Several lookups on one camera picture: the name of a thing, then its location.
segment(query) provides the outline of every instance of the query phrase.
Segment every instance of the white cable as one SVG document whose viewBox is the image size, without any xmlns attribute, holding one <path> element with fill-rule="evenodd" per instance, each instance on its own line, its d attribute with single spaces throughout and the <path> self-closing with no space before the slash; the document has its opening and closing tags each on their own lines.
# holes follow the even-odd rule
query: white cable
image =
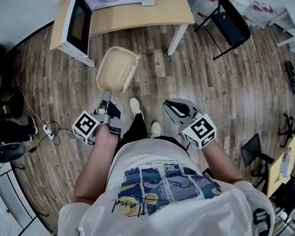
<svg viewBox="0 0 295 236">
<path fill-rule="evenodd" d="M 39 119 L 39 121 L 41 122 L 41 124 L 43 124 L 43 126 L 44 126 L 44 123 L 41 121 L 41 119 L 34 113 L 33 109 L 30 107 L 30 105 L 29 105 L 28 101 L 26 100 L 25 95 L 23 94 L 22 90 L 20 88 L 19 88 L 19 90 L 21 91 L 21 93 L 22 93 L 22 95 L 23 95 L 26 103 L 28 104 L 30 110 L 33 112 L 33 114 Z"/>
</svg>

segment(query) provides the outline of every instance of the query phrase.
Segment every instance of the black folding chair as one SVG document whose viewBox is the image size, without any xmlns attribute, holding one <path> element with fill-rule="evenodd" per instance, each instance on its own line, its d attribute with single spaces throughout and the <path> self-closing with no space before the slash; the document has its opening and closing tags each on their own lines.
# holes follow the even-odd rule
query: black folding chair
<svg viewBox="0 0 295 236">
<path fill-rule="evenodd" d="M 216 24 L 219 28 L 223 36 L 225 37 L 226 41 L 229 43 L 231 48 L 222 52 L 210 32 L 204 26 L 205 22 L 209 19 Z M 221 54 L 214 57 L 213 60 L 221 57 L 222 55 L 226 54 L 230 50 L 237 48 L 238 46 L 242 45 L 246 40 L 250 38 L 250 29 L 247 25 L 244 18 L 240 15 L 240 13 L 235 9 L 232 3 L 228 0 L 219 0 L 218 7 L 200 24 L 195 31 L 197 31 L 200 27 L 204 27 L 210 37 L 213 39 L 214 43 L 217 45 L 218 49 L 220 50 Z"/>
</svg>

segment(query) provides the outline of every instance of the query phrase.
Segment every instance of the shoe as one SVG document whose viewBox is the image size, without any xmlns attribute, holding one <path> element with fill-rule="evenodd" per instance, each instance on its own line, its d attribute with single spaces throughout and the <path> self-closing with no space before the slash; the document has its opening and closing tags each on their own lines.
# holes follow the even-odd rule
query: shoe
<svg viewBox="0 0 295 236">
<path fill-rule="evenodd" d="M 35 123 L 34 118 L 31 117 L 31 116 L 29 117 L 29 125 L 32 125 L 33 126 L 33 128 L 35 129 L 34 134 L 37 134 L 38 133 L 38 128 L 36 126 L 36 123 Z"/>
<path fill-rule="evenodd" d="M 132 97 L 130 99 L 130 108 L 131 108 L 131 111 L 132 111 L 134 116 L 136 116 L 137 114 L 142 114 L 142 117 L 144 119 L 142 110 L 140 108 L 140 102 L 134 97 Z"/>
<path fill-rule="evenodd" d="M 152 133 L 151 138 L 161 136 L 161 132 L 162 132 L 161 125 L 159 124 L 158 121 L 154 121 L 151 126 L 151 133 Z"/>
</svg>

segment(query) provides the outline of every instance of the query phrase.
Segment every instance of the black baseboard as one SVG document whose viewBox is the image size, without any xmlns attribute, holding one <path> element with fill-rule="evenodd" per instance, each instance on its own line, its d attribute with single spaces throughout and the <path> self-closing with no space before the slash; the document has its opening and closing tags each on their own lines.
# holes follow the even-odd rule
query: black baseboard
<svg viewBox="0 0 295 236">
<path fill-rule="evenodd" d="M 17 48 L 20 45 L 22 45 L 25 41 L 29 40 L 31 37 L 33 37 L 34 35 L 36 35 L 40 31 L 44 30 L 45 28 L 47 28 L 47 27 L 49 27 L 49 26 L 51 26 L 53 24 L 54 24 L 54 20 L 52 20 L 50 23 L 44 25 L 43 27 L 39 28 L 38 30 L 34 31 L 32 34 L 28 35 L 26 38 L 24 38 L 23 40 L 21 40 L 18 44 L 16 44 L 15 46 L 13 46 L 12 49 L 6 53 L 6 56 L 8 56 L 11 53 L 16 52 Z"/>
</svg>

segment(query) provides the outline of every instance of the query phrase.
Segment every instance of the black shoe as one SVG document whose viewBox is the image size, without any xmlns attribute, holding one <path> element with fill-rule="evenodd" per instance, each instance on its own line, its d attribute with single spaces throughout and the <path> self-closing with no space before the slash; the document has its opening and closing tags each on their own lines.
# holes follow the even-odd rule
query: black shoe
<svg viewBox="0 0 295 236">
<path fill-rule="evenodd" d="M 38 128 L 36 126 L 35 120 L 33 117 L 29 117 L 29 125 L 32 125 L 33 128 L 35 129 L 35 132 L 33 134 L 37 134 L 38 133 Z"/>
</svg>

